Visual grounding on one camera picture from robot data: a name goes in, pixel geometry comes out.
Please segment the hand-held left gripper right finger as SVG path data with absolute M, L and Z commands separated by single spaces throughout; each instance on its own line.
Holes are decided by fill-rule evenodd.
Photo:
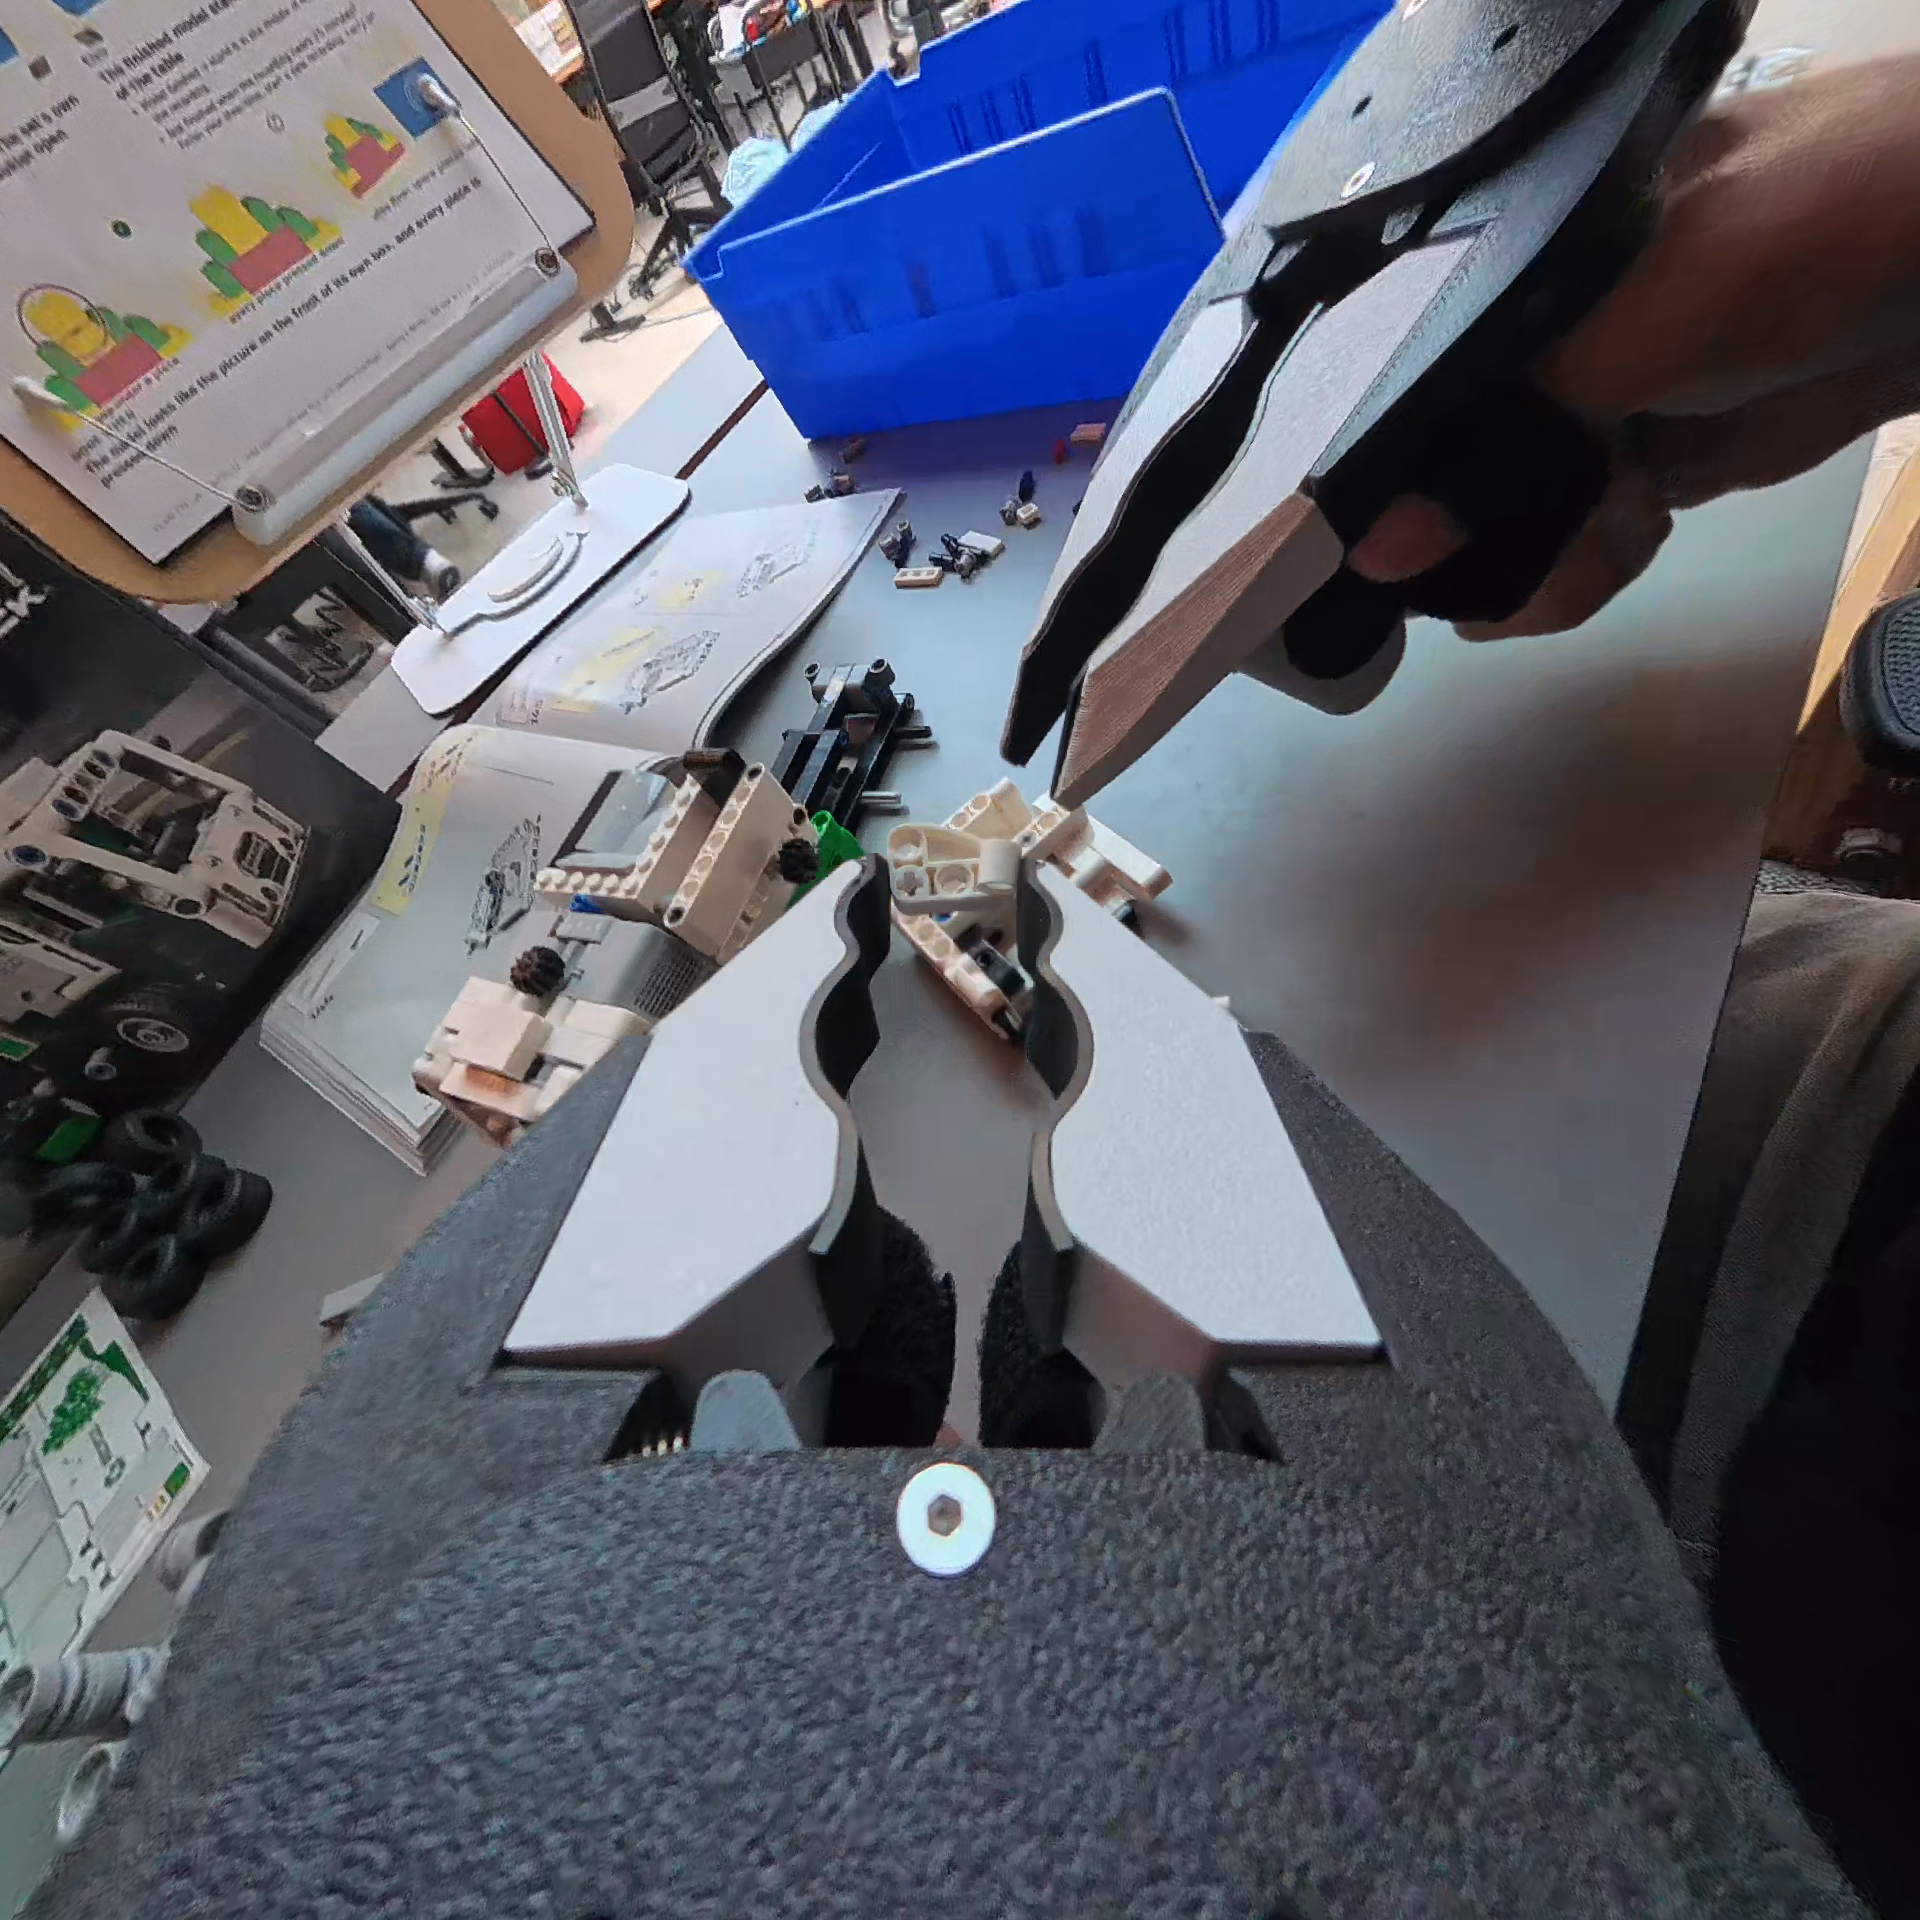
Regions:
M 1049 1092 L 1019 1235 L 1024 1449 L 1278 1453 L 1254 1373 L 1384 1343 L 1227 1006 L 1049 871 L 1022 878 Z

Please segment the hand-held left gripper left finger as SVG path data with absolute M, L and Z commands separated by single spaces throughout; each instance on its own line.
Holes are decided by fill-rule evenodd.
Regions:
M 835 1365 L 888 1281 L 851 1111 L 887 900 L 875 858 L 836 866 L 661 1022 L 501 1339 L 505 1386 L 659 1375 L 693 1411 L 755 1375 L 827 1439 Z

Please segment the white lego subassembly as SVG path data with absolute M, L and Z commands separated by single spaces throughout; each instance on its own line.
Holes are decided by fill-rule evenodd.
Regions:
M 1011 779 L 977 790 L 934 825 L 1013 836 L 1022 851 L 1022 878 L 1054 871 L 1119 921 L 1168 890 L 1168 874 L 1156 859 L 1085 810 L 1062 807 L 1051 796 L 1031 802 Z M 1016 958 L 1016 897 L 1004 919 L 908 919 L 896 908 L 893 919 L 918 959 L 974 1020 L 1007 1039 L 1024 1036 L 1032 982 Z

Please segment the white green lego truck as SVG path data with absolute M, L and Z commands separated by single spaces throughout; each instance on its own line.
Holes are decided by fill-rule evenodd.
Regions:
M 645 762 L 616 849 L 532 878 L 414 1061 L 414 1084 L 511 1146 L 627 1039 L 641 1039 L 820 881 L 814 815 L 758 762 Z

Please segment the black construction set box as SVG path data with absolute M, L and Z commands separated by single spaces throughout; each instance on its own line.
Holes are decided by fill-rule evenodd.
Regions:
M 4 1163 L 169 1107 L 335 931 L 397 807 L 153 607 L 3 539 Z

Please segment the person's right hand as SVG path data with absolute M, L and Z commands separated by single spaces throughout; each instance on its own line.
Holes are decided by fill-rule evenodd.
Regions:
M 1703 115 L 1616 289 L 1532 366 L 1609 442 L 1606 492 L 1551 573 L 1463 639 L 1567 634 L 1673 519 L 1769 490 L 1917 406 L 1917 54 L 1821 69 Z

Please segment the blue plastic bin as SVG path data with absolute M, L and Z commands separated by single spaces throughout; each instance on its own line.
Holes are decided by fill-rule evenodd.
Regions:
M 1013 5 L 864 79 L 687 269 L 811 442 L 1119 397 L 1384 11 Z

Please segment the open instruction booklet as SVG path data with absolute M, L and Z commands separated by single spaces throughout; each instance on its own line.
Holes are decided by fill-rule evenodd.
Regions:
M 414 1068 L 470 979 L 505 982 L 524 949 L 549 945 L 566 959 L 566 991 L 661 1020 L 712 974 L 645 921 L 568 939 L 572 897 L 537 897 L 540 874 L 564 855 L 619 865 L 641 852 L 678 781 L 678 758 L 654 751 L 505 727 L 446 731 L 414 767 L 368 892 L 262 1015 L 262 1049 L 424 1174 L 457 1119 Z

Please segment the pile of black rubber tires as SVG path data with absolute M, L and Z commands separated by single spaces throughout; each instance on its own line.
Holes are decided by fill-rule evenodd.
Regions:
M 111 1117 L 85 1157 L 28 1189 L 32 1235 L 72 1231 L 72 1257 L 125 1322 L 159 1325 L 211 1271 L 243 1252 L 272 1211 L 272 1182 L 206 1151 L 174 1111 Z

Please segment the person's grey trousers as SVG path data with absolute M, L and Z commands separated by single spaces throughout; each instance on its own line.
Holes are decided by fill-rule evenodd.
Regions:
M 1756 894 L 1616 1422 L 1776 1767 L 1915 1915 L 1915 903 Z

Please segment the red bag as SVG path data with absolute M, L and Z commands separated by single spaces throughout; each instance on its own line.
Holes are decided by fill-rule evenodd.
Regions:
M 587 413 L 584 397 L 549 355 L 542 353 L 540 359 L 543 362 L 545 382 L 558 406 L 564 443 L 572 446 Z M 460 425 L 469 446 L 496 474 L 552 478 L 555 467 L 543 434 L 543 419 L 524 369 L 516 369 L 497 387 L 464 406 Z

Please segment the green sticker sheet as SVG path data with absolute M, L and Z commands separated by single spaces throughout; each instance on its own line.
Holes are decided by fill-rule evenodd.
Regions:
M 91 1289 L 3 1405 L 3 1671 L 77 1651 L 204 1485 L 127 1325 Z

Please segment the pile of grey wheel hubs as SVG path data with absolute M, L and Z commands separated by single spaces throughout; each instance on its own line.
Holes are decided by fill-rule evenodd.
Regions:
M 153 1709 L 184 1610 L 232 1513 L 199 1499 L 137 1563 L 77 1651 L 4 1674 L 3 1885 L 17 1910 L 103 1821 L 139 1719 Z

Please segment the black lego chassis frame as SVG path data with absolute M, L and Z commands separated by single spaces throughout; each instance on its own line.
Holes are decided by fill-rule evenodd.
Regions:
M 782 734 L 772 774 L 807 815 L 827 814 L 855 830 L 862 818 L 903 818 L 908 802 L 884 785 L 900 751 L 927 750 L 933 730 L 913 698 L 897 689 L 887 659 L 804 668 L 814 711 Z

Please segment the wooden post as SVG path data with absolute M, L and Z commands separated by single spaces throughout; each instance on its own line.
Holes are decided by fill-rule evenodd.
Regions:
M 1917 419 L 1907 417 L 1873 436 L 1840 583 L 1761 836 L 1761 852 L 1773 862 L 1889 897 L 1915 892 L 1915 777 L 1868 766 L 1841 724 L 1840 694 L 1860 629 L 1915 593 L 1915 554 Z

